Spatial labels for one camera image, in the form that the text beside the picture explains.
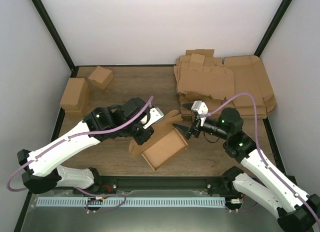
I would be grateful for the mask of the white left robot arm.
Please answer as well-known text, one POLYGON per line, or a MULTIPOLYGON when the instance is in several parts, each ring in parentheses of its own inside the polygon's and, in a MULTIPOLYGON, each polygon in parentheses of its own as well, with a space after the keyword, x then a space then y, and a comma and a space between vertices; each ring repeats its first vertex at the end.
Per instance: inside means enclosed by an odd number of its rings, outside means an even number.
POLYGON ((100 193, 103 182, 97 169, 68 168, 62 163, 107 139, 132 137, 138 145, 142 145, 154 133, 152 124, 163 116, 159 108, 140 98, 132 98, 124 105, 97 107, 69 132, 48 145, 35 151, 18 152, 19 164, 24 169, 23 184, 34 194, 42 194, 56 187, 74 187, 91 194, 100 193))

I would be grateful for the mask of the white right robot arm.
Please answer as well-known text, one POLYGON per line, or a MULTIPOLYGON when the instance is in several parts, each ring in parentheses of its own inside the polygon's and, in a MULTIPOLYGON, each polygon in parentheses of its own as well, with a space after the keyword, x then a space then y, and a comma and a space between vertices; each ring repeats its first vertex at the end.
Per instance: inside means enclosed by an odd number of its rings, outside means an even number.
POLYGON ((232 167, 222 176, 223 190, 249 196, 277 219, 285 232, 306 232, 320 222, 320 198, 309 195, 286 177, 263 151, 258 141, 243 131, 243 119, 235 108, 224 108, 217 120, 204 115, 208 112, 202 101, 186 103, 183 107, 194 116, 190 127, 174 124, 186 138, 207 133, 223 139, 225 152, 251 171, 257 180, 238 167, 232 167))

